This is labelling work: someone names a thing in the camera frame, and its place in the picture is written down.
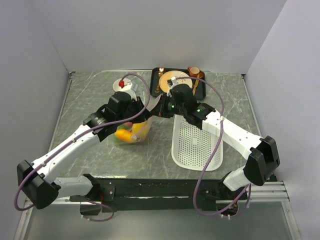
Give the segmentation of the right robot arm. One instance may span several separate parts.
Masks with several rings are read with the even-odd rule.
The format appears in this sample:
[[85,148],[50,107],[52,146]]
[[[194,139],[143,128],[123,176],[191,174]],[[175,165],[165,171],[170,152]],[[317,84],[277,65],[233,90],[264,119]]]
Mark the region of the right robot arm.
[[246,159],[246,164],[231,171],[221,180],[219,195],[232,198],[239,188],[248,184],[262,186],[280,165],[276,141],[250,133],[229,121],[221,111],[197,102],[186,84],[178,84],[167,94],[157,97],[151,114],[161,118],[182,116],[190,125],[218,137]]

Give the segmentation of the clear zip top bag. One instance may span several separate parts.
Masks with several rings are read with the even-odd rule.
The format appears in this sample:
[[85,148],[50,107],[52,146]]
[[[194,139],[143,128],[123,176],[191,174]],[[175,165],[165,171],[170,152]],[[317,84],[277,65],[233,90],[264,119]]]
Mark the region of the clear zip top bag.
[[122,145],[135,144],[144,141],[155,118],[155,116],[151,116],[142,123],[125,122],[121,124],[113,134],[115,143],[117,145]]

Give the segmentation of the orange mango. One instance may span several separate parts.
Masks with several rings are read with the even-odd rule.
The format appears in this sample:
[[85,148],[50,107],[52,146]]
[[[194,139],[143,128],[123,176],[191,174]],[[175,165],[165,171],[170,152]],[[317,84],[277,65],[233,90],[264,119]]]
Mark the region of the orange mango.
[[118,129],[114,135],[122,142],[130,143],[132,141],[132,133],[126,129]]

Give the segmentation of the green grape bunch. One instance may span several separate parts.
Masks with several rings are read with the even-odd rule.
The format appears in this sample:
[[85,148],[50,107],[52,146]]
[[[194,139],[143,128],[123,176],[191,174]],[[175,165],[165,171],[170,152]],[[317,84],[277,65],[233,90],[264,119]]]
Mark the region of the green grape bunch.
[[[127,130],[127,128],[126,128],[126,126],[125,125],[120,125],[118,128],[117,128],[117,130],[119,130],[119,129],[126,129]],[[114,136],[115,137],[115,141],[117,142],[117,143],[126,143],[126,142],[123,142],[123,141],[121,141],[121,140],[119,140],[119,139],[117,139],[116,138],[116,136]]]

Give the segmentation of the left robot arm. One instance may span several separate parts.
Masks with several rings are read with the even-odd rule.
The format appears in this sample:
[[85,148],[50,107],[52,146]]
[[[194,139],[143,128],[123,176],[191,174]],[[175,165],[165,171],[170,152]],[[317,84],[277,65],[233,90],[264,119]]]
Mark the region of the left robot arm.
[[58,198],[80,195],[88,201],[100,193],[91,176],[60,178],[59,174],[86,150],[114,134],[123,123],[142,123],[151,117],[148,103],[128,91],[117,91],[96,112],[91,113],[76,131],[42,157],[17,165],[18,192],[23,192],[38,210]]

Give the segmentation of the yellow bell pepper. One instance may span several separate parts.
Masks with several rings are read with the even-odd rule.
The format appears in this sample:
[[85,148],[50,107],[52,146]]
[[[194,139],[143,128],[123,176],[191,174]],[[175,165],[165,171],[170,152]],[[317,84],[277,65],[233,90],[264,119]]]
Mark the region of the yellow bell pepper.
[[135,123],[132,125],[131,133],[138,138],[144,138],[148,132],[149,128],[146,122]]

